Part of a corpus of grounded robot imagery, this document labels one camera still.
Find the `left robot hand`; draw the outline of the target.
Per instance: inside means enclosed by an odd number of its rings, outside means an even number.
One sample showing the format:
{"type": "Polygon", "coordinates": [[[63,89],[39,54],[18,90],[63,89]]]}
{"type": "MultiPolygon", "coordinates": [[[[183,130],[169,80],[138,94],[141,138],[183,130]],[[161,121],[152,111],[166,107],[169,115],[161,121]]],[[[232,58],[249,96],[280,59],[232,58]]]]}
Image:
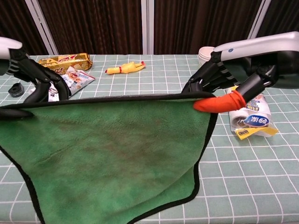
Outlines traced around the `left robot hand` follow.
{"type": "Polygon", "coordinates": [[[34,114],[25,109],[36,105],[48,105],[51,84],[54,84],[58,91],[58,104],[68,101],[71,95],[66,82],[59,74],[31,59],[23,48],[23,44],[14,39],[0,38],[0,74],[7,74],[25,82],[31,82],[36,88],[21,105],[1,107],[1,121],[33,117],[34,114]]]}

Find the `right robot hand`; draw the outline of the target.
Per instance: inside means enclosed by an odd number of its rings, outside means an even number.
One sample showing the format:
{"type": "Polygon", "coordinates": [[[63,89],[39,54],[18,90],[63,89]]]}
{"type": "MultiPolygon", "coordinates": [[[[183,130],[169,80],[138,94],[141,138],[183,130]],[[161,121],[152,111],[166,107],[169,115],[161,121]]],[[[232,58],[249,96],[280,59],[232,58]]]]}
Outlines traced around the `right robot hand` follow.
{"type": "Polygon", "coordinates": [[[183,92],[213,93],[232,86],[236,89],[224,96],[196,101],[194,109],[210,113],[236,111],[265,88],[298,89],[299,33],[292,31],[215,47],[183,92]]]}

